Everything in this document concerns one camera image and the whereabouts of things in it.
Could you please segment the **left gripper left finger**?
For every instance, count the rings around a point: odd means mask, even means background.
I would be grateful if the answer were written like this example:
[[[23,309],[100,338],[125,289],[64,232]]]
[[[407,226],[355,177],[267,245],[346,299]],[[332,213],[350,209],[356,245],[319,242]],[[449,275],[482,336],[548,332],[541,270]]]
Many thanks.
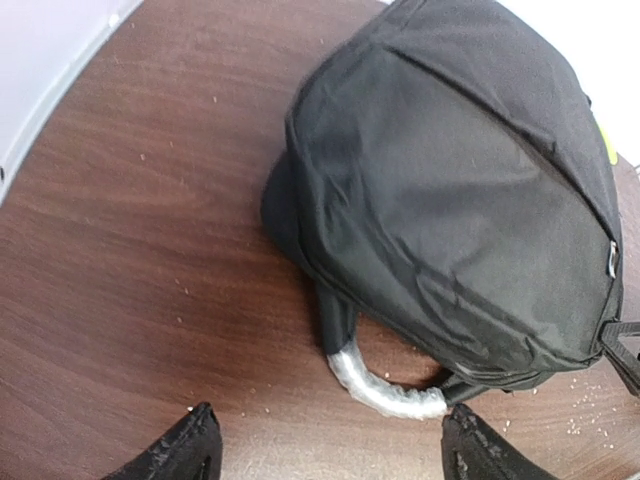
[[[211,404],[201,402],[141,454],[104,479],[220,479],[222,457],[219,422]]]

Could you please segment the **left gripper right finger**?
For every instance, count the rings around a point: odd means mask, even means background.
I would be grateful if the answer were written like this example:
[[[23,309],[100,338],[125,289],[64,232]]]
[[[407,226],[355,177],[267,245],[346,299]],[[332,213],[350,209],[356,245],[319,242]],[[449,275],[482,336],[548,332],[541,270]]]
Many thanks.
[[[442,421],[442,468],[446,480],[554,480],[465,404]]]

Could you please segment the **black student bag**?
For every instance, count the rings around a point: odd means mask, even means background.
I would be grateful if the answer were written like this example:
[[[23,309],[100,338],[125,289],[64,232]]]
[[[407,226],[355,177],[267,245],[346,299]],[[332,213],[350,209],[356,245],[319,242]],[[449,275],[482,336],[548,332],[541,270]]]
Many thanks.
[[[611,154],[568,61],[496,1],[396,1],[306,79],[261,218],[313,280],[340,384],[427,419],[621,343]]]

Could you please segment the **green plate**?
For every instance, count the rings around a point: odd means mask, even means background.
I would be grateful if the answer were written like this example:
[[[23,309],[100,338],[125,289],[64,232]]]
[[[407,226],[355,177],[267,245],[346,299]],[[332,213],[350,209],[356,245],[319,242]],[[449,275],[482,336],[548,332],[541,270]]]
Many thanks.
[[[611,166],[616,166],[618,164],[618,153],[609,137],[609,135],[607,134],[606,130],[604,129],[604,127],[602,125],[599,126],[599,130],[600,130],[600,134],[602,136],[603,142],[605,144],[606,147],[606,152],[607,152],[607,156],[608,156],[608,160]]]

